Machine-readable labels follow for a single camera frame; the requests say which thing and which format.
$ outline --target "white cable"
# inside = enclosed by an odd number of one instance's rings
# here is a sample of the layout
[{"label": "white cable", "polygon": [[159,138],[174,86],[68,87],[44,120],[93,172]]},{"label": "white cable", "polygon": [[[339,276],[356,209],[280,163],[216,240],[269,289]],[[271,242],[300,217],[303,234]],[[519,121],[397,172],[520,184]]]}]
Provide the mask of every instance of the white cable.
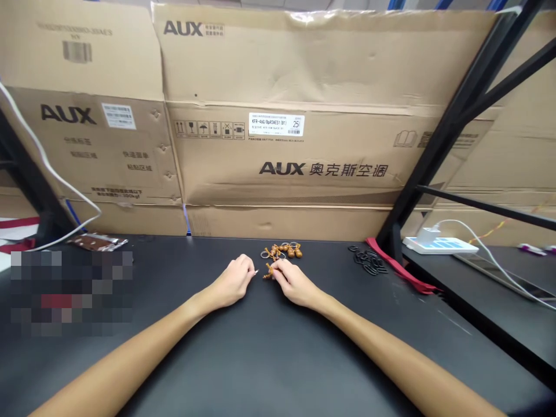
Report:
[{"label": "white cable", "polygon": [[78,232],[79,230],[81,230],[81,228],[85,227],[87,224],[91,223],[93,220],[96,220],[100,217],[100,215],[103,213],[102,210],[100,210],[100,208],[93,203],[91,200],[89,200],[86,196],[84,196],[82,193],[80,193],[73,185],[71,185],[69,182],[67,182],[65,179],[63,179],[62,177],[60,177],[60,175],[54,171],[54,168],[52,168],[52,166],[50,165],[50,162],[48,161],[48,157],[46,156],[46,152],[45,149],[42,147],[41,142],[39,141],[39,138],[35,135],[35,132],[32,131],[32,129],[29,127],[29,125],[27,124],[27,122],[25,121],[25,119],[23,118],[23,115],[21,114],[21,112],[19,111],[19,108],[17,107],[17,104],[15,102],[15,100],[13,99],[12,95],[8,92],[8,90],[6,89],[6,87],[0,82],[0,90],[2,90],[2,92],[4,93],[4,95],[6,96],[6,98],[8,99],[8,102],[10,103],[10,105],[12,106],[13,112],[15,113],[15,115],[17,116],[17,118],[19,119],[19,121],[21,122],[21,124],[23,125],[23,127],[25,127],[25,130],[27,131],[27,133],[29,134],[29,136],[31,136],[31,138],[33,139],[33,141],[35,142],[36,147],[39,149],[39,153],[41,154],[41,159],[45,164],[46,169],[48,169],[50,171],[50,173],[52,175],[54,175],[54,177],[60,181],[62,184],[64,184],[66,187],[68,187],[70,190],[72,190],[73,192],[75,192],[79,197],[81,197],[83,200],[85,200],[88,204],[90,204],[92,206],[92,208],[94,208],[98,214],[94,217],[91,217],[89,220],[81,223],[79,226],[77,226],[74,230],[72,230],[70,233],[68,233],[67,235],[65,235],[64,237],[59,238],[58,240],[55,240],[53,242],[47,243],[46,245],[40,246],[38,248],[34,248],[34,249],[29,249],[28,252],[33,252],[33,251],[39,251],[39,250],[43,250],[44,248],[48,248],[52,245],[55,245],[56,243],[62,242],[65,239],[67,239],[68,237],[70,237],[71,235],[73,235],[75,232]]},{"label": "white cable", "polygon": [[440,223],[444,223],[447,221],[453,221],[456,223],[460,223],[462,225],[464,225],[468,231],[471,232],[471,234],[473,235],[473,237],[479,242],[479,244],[482,246],[482,248],[486,251],[486,253],[488,253],[488,255],[490,256],[492,263],[495,264],[498,269],[500,269],[500,271],[502,271],[502,273],[506,276],[506,278],[508,278],[508,280],[510,282],[512,282],[516,287],[518,287],[521,291],[523,291],[526,294],[529,294],[529,296],[531,298],[533,298],[535,301],[540,302],[541,304],[543,304],[544,306],[548,307],[551,310],[556,310],[556,307],[551,306],[550,304],[548,304],[547,302],[544,302],[543,300],[541,300],[540,298],[535,297],[534,295],[532,295],[531,293],[529,293],[529,291],[527,291],[526,289],[524,289],[521,285],[519,285],[517,282],[515,282],[509,275],[508,273],[504,270],[504,268],[502,268],[500,266],[500,264],[498,262],[496,262],[496,260],[494,259],[494,256],[492,255],[491,251],[488,250],[488,248],[484,245],[484,243],[481,241],[481,239],[479,239],[479,237],[475,234],[475,232],[473,232],[473,230],[471,230],[471,228],[469,226],[467,226],[464,222],[459,221],[459,220],[455,220],[455,219],[446,219],[446,220],[441,220],[438,223],[436,223],[434,225],[434,229],[438,229],[438,226]]}]

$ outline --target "pink object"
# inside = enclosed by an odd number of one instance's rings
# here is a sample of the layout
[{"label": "pink object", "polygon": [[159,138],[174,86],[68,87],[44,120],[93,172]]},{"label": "pink object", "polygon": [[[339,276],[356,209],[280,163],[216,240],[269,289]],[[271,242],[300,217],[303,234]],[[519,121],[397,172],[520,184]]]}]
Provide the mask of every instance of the pink object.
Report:
[{"label": "pink object", "polygon": [[517,247],[519,250],[522,250],[523,252],[529,252],[532,253],[533,255],[538,255],[538,256],[546,256],[546,252],[544,252],[542,249],[539,249],[535,246],[528,245],[526,243],[521,243]]}]

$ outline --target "metal shelf frame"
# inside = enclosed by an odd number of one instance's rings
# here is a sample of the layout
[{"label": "metal shelf frame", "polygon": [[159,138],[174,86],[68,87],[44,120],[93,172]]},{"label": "metal shelf frame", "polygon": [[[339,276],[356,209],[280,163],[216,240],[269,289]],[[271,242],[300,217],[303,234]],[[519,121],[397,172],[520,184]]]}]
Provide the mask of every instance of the metal shelf frame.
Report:
[{"label": "metal shelf frame", "polygon": [[501,13],[467,70],[376,237],[383,250],[398,262],[402,262],[400,230],[424,193],[556,231],[555,220],[429,187],[465,125],[556,57],[556,39],[553,39],[488,90],[543,2],[528,0],[522,3],[521,11],[514,9]]},{"label": "metal shelf frame", "polygon": [[35,246],[58,239],[75,226],[50,188],[39,167],[25,150],[0,110],[0,170],[6,170],[39,214]]}]

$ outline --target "black tabletop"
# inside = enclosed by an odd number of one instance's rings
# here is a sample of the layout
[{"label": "black tabletop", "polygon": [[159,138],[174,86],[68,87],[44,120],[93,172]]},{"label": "black tabletop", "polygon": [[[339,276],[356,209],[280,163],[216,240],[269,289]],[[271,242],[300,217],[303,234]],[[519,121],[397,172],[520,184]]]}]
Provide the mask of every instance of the black tabletop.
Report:
[{"label": "black tabletop", "polygon": [[[125,248],[134,257],[131,323],[105,337],[4,335],[2,414],[28,414],[102,356],[211,283],[230,259],[246,253],[261,269],[246,297],[197,324],[122,415],[419,415],[343,333],[289,302],[276,282],[261,279],[265,262],[258,256],[272,243],[131,236]],[[324,291],[439,363],[504,412],[540,415],[539,410],[551,409],[551,403],[554,409],[553,392],[445,302],[415,293],[393,272],[368,275],[353,262],[348,245],[303,242],[303,259],[295,262]],[[2,314],[9,314],[5,274],[0,297]]]},{"label": "black tabletop", "polygon": [[[489,248],[510,272],[556,294],[556,256],[538,257],[517,248]],[[498,284],[450,255],[419,255],[406,247],[404,256],[476,313],[493,337],[516,352],[556,386],[556,312]],[[489,259],[488,255],[479,255]]]}]

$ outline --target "power strip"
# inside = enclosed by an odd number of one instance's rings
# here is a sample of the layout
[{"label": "power strip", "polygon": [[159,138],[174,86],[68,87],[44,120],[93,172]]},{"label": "power strip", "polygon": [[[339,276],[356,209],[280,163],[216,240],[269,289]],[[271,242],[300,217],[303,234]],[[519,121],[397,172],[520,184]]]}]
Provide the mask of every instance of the power strip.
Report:
[{"label": "power strip", "polygon": [[456,253],[476,253],[479,248],[456,237],[437,237],[431,243],[420,244],[416,237],[406,237],[403,241],[409,249],[421,255],[451,255]]}]

